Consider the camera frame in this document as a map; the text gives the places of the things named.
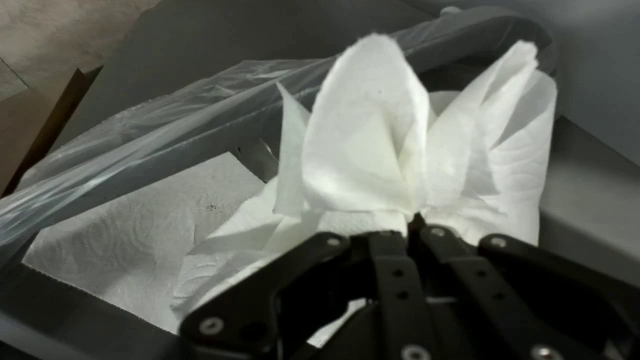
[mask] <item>clear plastic bag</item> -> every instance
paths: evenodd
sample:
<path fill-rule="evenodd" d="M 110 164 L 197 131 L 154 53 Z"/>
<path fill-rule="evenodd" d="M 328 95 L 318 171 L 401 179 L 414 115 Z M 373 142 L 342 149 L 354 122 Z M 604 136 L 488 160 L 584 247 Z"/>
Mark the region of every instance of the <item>clear plastic bag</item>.
<path fill-rule="evenodd" d="M 438 27 L 421 22 L 393 39 L 412 58 L 420 48 L 435 48 L 442 39 L 459 34 L 466 27 L 464 17 Z M 280 120 L 273 117 L 280 109 L 275 84 L 280 82 L 301 103 L 311 100 L 332 65 L 333 58 L 242 62 L 104 120 L 35 164 L 17 193 L 0 200 L 1 257 L 11 257 L 39 229 L 128 194 L 144 182 L 150 185 L 218 157 L 239 140 L 254 136 L 251 140 L 259 142 L 259 127 L 263 133 L 263 125 Z M 196 157 L 185 162 L 180 153 Z M 144 175 L 150 168 L 160 168 L 156 179 Z"/>

